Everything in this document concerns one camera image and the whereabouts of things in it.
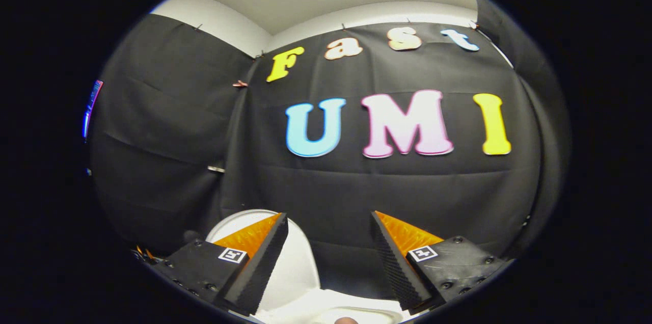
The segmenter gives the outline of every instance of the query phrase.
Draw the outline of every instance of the white wall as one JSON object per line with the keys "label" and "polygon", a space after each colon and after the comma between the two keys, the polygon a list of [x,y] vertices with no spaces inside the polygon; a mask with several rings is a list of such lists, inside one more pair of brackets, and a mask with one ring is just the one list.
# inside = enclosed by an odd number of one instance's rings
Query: white wall
{"label": "white wall", "polygon": [[385,22],[433,22],[469,27],[477,21],[473,9],[431,2],[385,2],[342,9],[307,20],[272,36],[265,52],[325,32]]}
{"label": "white wall", "polygon": [[433,22],[469,26],[477,11],[431,2],[385,2],[342,9],[292,26],[274,36],[224,4],[213,0],[167,0],[156,15],[174,18],[224,40],[251,57],[325,32],[384,22]]}
{"label": "white wall", "polygon": [[151,13],[174,18],[237,47],[260,55],[272,36],[249,18],[214,0],[167,0]]}

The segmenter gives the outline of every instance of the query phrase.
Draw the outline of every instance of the black fabric backdrop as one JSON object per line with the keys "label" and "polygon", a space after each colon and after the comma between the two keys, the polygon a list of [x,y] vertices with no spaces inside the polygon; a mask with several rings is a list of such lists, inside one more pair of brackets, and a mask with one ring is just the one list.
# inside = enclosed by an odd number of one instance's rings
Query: black fabric backdrop
{"label": "black fabric backdrop", "polygon": [[[91,169],[117,231],[165,254],[183,245],[184,231],[205,235],[231,213],[287,212],[310,239],[324,289],[383,299],[392,296],[369,233],[373,210],[442,238],[462,234],[503,255],[540,183],[541,137],[523,80],[468,28],[415,22],[409,25],[421,47],[393,50],[387,31],[405,25],[336,30],[252,60],[187,24],[147,15],[108,62],[92,115]],[[440,33],[445,29],[466,34],[480,50],[459,47]],[[356,38],[363,52],[324,59],[327,45],[341,38]],[[289,75],[266,82],[274,55],[298,46],[305,52]],[[240,78],[247,89],[232,87]],[[412,94],[428,89],[443,93],[454,150],[364,157],[369,117],[361,99],[390,94],[407,111]],[[472,98],[479,93],[503,101],[508,155],[482,152],[484,120]],[[285,110],[317,108],[332,97],[347,101],[338,147],[321,157],[289,152]],[[308,138],[322,132],[323,112],[313,110]],[[224,180],[207,170],[225,164]]]}
{"label": "black fabric backdrop", "polygon": [[[391,298],[370,236],[370,212],[380,210],[437,236],[465,235],[493,254],[512,243],[528,215],[539,173],[539,136],[518,76],[481,34],[444,24],[411,25],[422,39],[415,50],[395,51],[387,31],[405,22],[337,30],[286,45],[257,60],[222,184],[224,215],[266,208],[288,213],[310,239],[324,289]],[[455,29],[480,50],[469,52],[446,36]],[[356,38],[361,54],[326,60],[327,45]],[[285,78],[266,82],[274,55],[301,46],[305,53]],[[443,93],[442,112],[454,150],[423,156],[414,150],[384,159],[362,153],[369,141],[361,99],[391,94],[403,111],[412,94]],[[473,95],[503,99],[508,155],[485,155],[484,122]],[[286,147],[285,110],[311,103],[308,138],[323,132],[317,104],[343,97],[342,134],[332,152],[298,157]]]}
{"label": "black fabric backdrop", "polygon": [[188,24],[147,15],[107,62],[91,115],[100,203],[129,241],[162,253],[184,244],[216,203],[232,84],[252,60]]}

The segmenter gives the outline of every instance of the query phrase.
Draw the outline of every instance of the blue light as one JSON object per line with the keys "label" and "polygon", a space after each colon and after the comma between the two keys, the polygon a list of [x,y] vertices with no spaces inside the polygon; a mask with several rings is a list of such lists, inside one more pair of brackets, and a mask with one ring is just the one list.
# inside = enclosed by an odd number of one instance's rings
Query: blue light
{"label": "blue light", "polygon": [[88,123],[91,120],[91,112],[86,110],[84,114],[84,139],[86,139],[86,134],[88,133]]}

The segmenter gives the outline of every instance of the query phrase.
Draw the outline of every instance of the yellow letter i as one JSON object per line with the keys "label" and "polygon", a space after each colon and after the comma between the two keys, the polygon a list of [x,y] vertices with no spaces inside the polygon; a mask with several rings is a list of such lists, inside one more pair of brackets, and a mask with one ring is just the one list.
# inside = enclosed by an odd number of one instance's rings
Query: yellow letter i
{"label": "yellow letter i", "polygon": [[512,144],[507,140],[503,114],[500,105],[503,101],[500,97],[492,94],[477,94],[473,101],[480,106],[486,129],[486,141],[482,145],[485,154],[508,154],[512,151]]}

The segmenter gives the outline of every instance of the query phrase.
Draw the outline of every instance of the letter m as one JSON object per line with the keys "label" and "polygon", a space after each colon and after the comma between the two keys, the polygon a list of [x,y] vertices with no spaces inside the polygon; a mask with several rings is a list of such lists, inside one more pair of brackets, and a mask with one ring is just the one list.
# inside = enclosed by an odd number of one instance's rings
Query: letter m
{"label": "letter m", "polygon": [[414,137],[419,131],[419,142],[415,146],[418,154],[447,154],[453,150],[446,135],[442,116],[442,93],[436,90],[421,90],[412,95],[410,108],[403,113],[394,100],[386,94],[363,98],[362,104],[369,110],[369,145],[363,154],[370,158],[389,157],[394,149],[387,143],[389,133],[401,154],[412,148]]}

